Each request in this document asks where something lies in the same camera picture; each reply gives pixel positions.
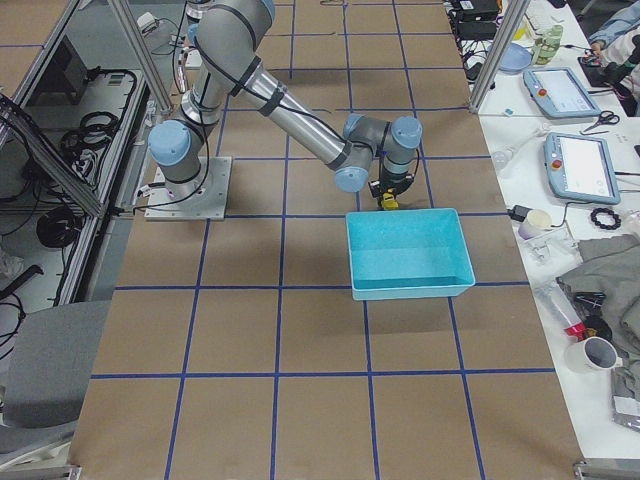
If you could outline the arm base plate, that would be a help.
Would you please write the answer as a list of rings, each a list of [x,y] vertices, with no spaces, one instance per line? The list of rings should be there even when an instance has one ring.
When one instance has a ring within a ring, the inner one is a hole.
[[[193,221],[225,219],[232,158],[200,156],[199,175],[185,184],[164,178],[159,167],[154,181],[162,186],[151,190],[144,217],[150,221]]]

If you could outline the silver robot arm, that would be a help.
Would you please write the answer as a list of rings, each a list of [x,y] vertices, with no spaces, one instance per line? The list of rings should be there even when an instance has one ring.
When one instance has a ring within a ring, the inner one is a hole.
[[[243,97],[333,171],[345,192],[369,188],[383,200],[413,183],[411,170],[422,140],[412,116],[392,122],[352,114],[337,133],[305,107],[265,68],[257,48],[275,19],[270,1],[214,1],[190,29],[201,57],[196,83],[182,97],[177,114],[150,132],[150,153],[174,200],[203,189],[207,174],[198,153],[220,119],[223,101]]]

